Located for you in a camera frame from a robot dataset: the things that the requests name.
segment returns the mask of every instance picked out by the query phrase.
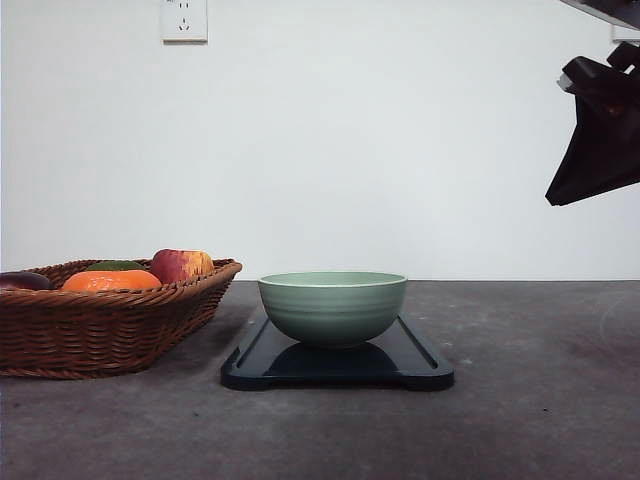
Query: mandarin orange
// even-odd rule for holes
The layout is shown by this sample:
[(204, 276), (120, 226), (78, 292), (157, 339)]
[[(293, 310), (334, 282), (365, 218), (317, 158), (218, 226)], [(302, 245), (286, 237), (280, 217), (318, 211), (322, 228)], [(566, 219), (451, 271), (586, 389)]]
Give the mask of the mandarin orange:
[(155, 275), (144, 270), (79, 272), (67, 279), (61, 290), (79, 292), (97, 292), (99, 290), (117, 290), (126, 288), (140, 290), (162, 285)]

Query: basket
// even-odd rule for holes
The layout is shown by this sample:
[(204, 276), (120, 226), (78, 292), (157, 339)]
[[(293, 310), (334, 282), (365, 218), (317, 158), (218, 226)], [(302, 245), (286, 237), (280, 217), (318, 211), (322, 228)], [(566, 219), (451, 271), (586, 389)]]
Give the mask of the basket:
[[(59, 288), (98, 261), (29, 271), (47, 276)], [(148, 368), (213, 317), (242, 269), (232, 259), (214, 260), (214, 266), (210, 274), (146, 290), (3, 290), (0, 375), (87, 379)]]

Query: electrical outlet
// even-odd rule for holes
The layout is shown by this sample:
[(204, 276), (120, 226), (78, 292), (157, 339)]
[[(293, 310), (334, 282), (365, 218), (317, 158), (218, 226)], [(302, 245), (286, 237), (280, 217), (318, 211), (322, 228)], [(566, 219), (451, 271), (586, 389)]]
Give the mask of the electrical outlet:
[(162, 0), (165, 42), (206, 42), (207, 0)]

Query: table surface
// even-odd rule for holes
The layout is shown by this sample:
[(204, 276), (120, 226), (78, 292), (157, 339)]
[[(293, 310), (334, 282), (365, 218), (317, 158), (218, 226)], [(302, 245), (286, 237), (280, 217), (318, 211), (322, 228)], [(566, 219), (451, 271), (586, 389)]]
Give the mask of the table surface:
[(149, 370), (0, 380), (4, 480), (637, 479), (640, 282), (410, 282), (439, 392), (220, 385), (260, 309), (234, 282)]

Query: green ceramic bowl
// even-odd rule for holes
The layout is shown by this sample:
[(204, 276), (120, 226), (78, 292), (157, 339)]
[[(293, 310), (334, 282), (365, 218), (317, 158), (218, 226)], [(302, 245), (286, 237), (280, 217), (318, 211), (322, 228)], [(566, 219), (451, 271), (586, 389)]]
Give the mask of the green ceramic bowl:
[(377, 337), (394, 322), (407, 278), (373, 272), (302, 272), (258, 280), (262, 303), (285, 335), (344, 348)]

